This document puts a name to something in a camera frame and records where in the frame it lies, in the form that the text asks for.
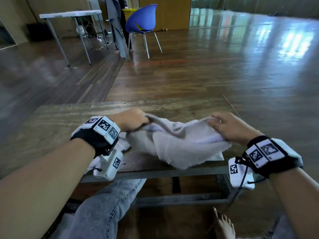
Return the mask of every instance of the wooden table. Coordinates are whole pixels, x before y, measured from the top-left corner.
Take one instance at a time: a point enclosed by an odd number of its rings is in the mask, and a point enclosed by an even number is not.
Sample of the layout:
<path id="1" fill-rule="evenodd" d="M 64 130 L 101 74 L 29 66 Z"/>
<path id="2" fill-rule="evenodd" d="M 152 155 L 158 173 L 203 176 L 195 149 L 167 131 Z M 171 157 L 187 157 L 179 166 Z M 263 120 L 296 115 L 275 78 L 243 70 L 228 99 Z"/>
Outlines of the wooden table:
<path id="1" fill-rule="evenodd" d="M 107 116 L 131 107 L 140 107 L 147 113 L 181 122 L 203 118 L 214 110 L 232 110 L 227 100 L 223 98 L 198 98 L 196 100 L 174 98 L 150 102 L 43 105 L 22 123 L 17 134 L 14 134 L 6 143 L 0 146 L 0 178 L 67 143 L 70 140 L 70 134 L 91 116 Z M 227 160 L 235 155 L 240 155 L 242 150 L 240 146 L 234 144 L 223 153 L 225 161 L 207 161 L 187 170 L 175 169 L 156 157 L 132 151 L 123 158 L 115 180 L 217 174 L 221 175 L 220 180 L 223 180 L 220 186 L 223 187 L 224 191 L 226 190 L 224 198 L 211 195 L 213 194 L 211 193 L 210 195 L 202 194 L 200 197 L 196 195 L 196 201 L 203 202 L 205 200 L 207 203 L 212 201 L 214 203 L 227 202 L 232 192 L 228 177 L 227 175 L 225 176 L 228 173 Z M 101 180 L 93 175 L 88 175 L 81 182 Z M 183 204 L 185 200 L 190 203 L 194 199 L 191 197 L 185 198 L 185 195 L 183 196 L 184 198 L 180 198 L 182 201 L 176 200 L 176 196 L 173 196 L 173 198 L 168 197 L 165 197 L 164 204 L 169 204 L 172 201 Z M 147 200 L 141 201 L 140 206 L 152 204 L 149 198 Z"/>

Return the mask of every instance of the person's foot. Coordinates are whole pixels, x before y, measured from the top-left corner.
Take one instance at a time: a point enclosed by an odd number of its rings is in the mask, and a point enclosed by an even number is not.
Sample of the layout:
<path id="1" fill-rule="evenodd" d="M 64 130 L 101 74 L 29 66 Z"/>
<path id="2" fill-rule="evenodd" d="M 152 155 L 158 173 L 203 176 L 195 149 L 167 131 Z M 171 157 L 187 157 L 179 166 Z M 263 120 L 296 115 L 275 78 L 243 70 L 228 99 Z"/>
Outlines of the person's foot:
<path id="1" fill-rule="evenodd" d="M 236 239 L 233 223 L 224 214 L 213 209 L 213 229 L 216 239 Z"/>

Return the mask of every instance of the right hand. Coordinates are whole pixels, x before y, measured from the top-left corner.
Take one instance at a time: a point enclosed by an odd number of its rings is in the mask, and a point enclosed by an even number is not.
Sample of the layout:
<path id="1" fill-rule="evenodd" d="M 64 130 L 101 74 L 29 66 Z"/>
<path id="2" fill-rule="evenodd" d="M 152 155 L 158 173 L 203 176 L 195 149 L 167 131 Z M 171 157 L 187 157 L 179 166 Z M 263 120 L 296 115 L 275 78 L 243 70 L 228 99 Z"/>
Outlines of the right hand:
<path id="1" fill-rule="evenodd" d="M 225 139 L 247 145 L 253 138 L 264 135 L 248 125 L 231 112 L 214 112 L 209 120 L 209 126 L 218 131 Z"/>

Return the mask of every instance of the table leg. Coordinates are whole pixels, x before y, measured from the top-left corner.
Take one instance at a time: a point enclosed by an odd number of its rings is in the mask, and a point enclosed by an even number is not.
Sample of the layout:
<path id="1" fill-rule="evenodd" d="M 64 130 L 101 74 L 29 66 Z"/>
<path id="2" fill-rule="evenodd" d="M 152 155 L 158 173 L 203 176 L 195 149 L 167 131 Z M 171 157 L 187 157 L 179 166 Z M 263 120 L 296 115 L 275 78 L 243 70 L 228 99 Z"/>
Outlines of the table leg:
<path id="1" fill-rule="evenodd" d="M 85 33 L 85 35 L 86 35 L 87 42 L 89 43 L 90 48 L 91 48 L 91 50 L 92 50 L 92 47 L 91 47 L 91 44 L 90 44 L 90 41 L 89 41 L 89 36 L 86 34 L 86 30 L 85 30 L 85 28 L 84 28 L 84 25 L 83 25 L 83 21 L 82 21 L 82 19 L 81 19 L 81 24 L 82 24 L 82 27 L 83 27 L 84 33 Z"/>
<path id="2" fill-rule="evenodd" d="M 77 19 L 76 19 L 75 17 L 73 17 L 73 19 L 74 19 L 74 21 L 75 21 L 75 24 L 77 25 L 77 28 L 78 28 L 78 31 L 79 31 L 79 35 L 80 35 L 80 39 L 81 39 L 81 41 L 82 41 L 82 44 L 83 44 L 83 47 L 84 47 L 84 50 L 85 50 L 87 59 L 89 60 L 89 64 L 91 65 L 90 57 L 89 57 L 89 54 L 87 53 L 87 50 L 86 50 L 86 47 L 85 47 L 85 43 L 84 43 L 83 37 L 82 37 L 82 35 L 80 34 L 80 27 L 79 27 L 78 21 L 77 21 Z"/>
<path id="3" fill-rule="evenodd" d="M 108 49 L 107 42 L 106 42 L 106 36 L 105 36 L 105 33 L 104 33 L 104 29 L 102 27 L 102 23 L 101 23 L 101 19 L 100 19 L 99 14 L 98 14 L 98 18 L 99 18 L 99 22 L 100 22 L 100 25 L 101 25 L 101 30 L 102 30 L 102 33 L 103 33 L 103 37 L 104 37 L 104 41 L 105 41 L 105 44 L 106 44 L 106 48 Z"/>
<path id="4" fill-rule="evenodd" d="M 46 19 L 46 20 L 47 20 L 47 22 L 48 22 L 48 24 L 49 24 L 49 27 L 50 27 L 50 30 L 51 30 L 53 36 L 54 36 L 54 39 L 55 39 L 56 42 L 58 43 L 58 46 L 59 46 L 59 48 L 60 48 L 60 50 L 61 50 L 61 52 L 62 52 L 62 54 L 63 54 L 63 56 L 64 56 L 64 59 L 65 59 L 65 61 L 66 61 L 66 64 L 68 65 L 68 67 L 70 67 L 70 64 L 69 64 L 69 62 L 68 62 L 68 59 L 67 59 L 66 56 L 65 56 L 65 53 L 64 53 L 64 51 L 63 51 L 63 48 L 62 48 L 62 46 L 61 46 L 61 44 L 60 44 L 60 42 L 59 42 L 59 39 L 58 39 L 57 35 L 56 35 L 55 32 L 54 32 L 54 29 L 53 29 L 53 26 L 52 26 L 50 20 L 49 20 L 49 19 Z"/>

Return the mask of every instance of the metal table frame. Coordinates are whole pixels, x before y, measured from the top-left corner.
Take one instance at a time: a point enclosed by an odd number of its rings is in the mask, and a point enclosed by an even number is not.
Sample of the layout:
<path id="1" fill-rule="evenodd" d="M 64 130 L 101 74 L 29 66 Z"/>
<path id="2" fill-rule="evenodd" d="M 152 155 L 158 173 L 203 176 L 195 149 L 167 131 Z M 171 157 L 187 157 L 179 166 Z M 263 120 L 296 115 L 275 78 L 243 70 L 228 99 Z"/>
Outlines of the metal table frame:
<path id="1" fill-rule="evenodd" d="M 50 28 L 50 30 L 51 30 L 51 32 L 52 32 L 52 35 L 54 36 L 54 39 L 56 40 L 56 42 L 57 42 L 57 44 L 58 44 L 58 46 L 59 46 L 59 48 L 60 48 L 60 50 L 61 50 L 61 52 L 62 52 L 62 54 L 63 54 L 63 56 L 64 56 L 64 59 L 65 59 L 66 64 L 67 64 L 68 67 L 70 67 L 69 61 L 68 61 L 68 59 L 66 58 L 66 55 L 65 55 L 65 53 L 64 53 L 64 51 L 63 51 L 63 48 L 62 48 L 62 46 L 61 46 L 61 44 L 60 44 L 60 41 L 59 41 L 59 39 L 58 39 L 58 37 L 57 37 L 55 31 L 54 31 L 54 28 L 53 28 L 51 22 L 50 22 L 50 18 L 55 18 L 55 17 L 71 17 L 71 18 L 73 18 L 73 20 L 74 20 L 74 22 L 75 22 L 75 24 L 76 24 L 76 26 L 77 26 L 77 28 L 78 28 L 79 35 L 80 35 L 80 39 L 81 39 L 81 42 L 82 42 L 82 44 L 83 44 L 83 47 L 84 47 L 84 50 L 85 50 L 87 59 L 89 60 L 89 64 L 91 65 L 91 60 L 90 60 L 89 54 L 88 54 L 88 52 L 87 52 L 86 45 L 85 45 L 85 43 L 84 43 L 84 39 L 83 39 L 82 35 L 80 34 L 80 28 L 79 28 L 79 24 L 78 24 L 78 21 L 77 21 L 76 17 L 78 17 L 78 16 L 88 16 L 88 15 L 97 14 L 97 15 L 98 15 L 98 18 L 99 18 L 101 30 L 102 30 L 102 33 L 103 33 L 104 41 L 105 41 L 105 44 L 106 44 L 106 48 L 108 48 L 108 47 L 107 47 L 107 42 L 106 42 L 106 36 L 105 36 L 104 31 L 103 31 L 102 22 L 101 22 L 101 19 L 100 19 L 100 16 L 99 16 L 99 14 L 101 14 L 101 13 L 102 13 L 101 10 L 89 10 L 89 11 L 74 11 L 74 12 L 52 13 L 52 14 L 41 14 L 41 15 L 40 15 L 40 18 L 45 19 L 45 20 L 48 22 L 49 28 Z M 89 45 L 90 45 L 90 48 L 92 49 L 91 44 L 90 44 L 90 41 L 89 41 L 89 37 L 86 36 L 86 38 L 87 38 L 87 41 L 88 41 L 88 43 L 89 43 Z"/>
<path id="2" fill-rule="evenodd" d="M 221 195 L 218 193 L 205 194 L 188 194 L 188 195 L 168 195 L 159 197 L 136 197 L 132 203 L 135 207 L 155 207 L 166 205 L 194 205 L 194 204 L 220 204 L 230 203 L 237 189 L 235 189 L 229 181 L 228 166 L 216 167 L 193 167 L 186 170 L 167 169 L 167 170 L 149 170 L 149 171 L 130 171 L 118 172 L 114 180 L 141 179 L 141 178 L 160 178 L 160 177 L 178 177 L 178 176 L 194 176 L 194 175 L 211 175 L 217 176 L 218 186 Z M 80 183 L 101 182 L 105 179 L 99 179 L 93 175 L 83 177 Z"/>

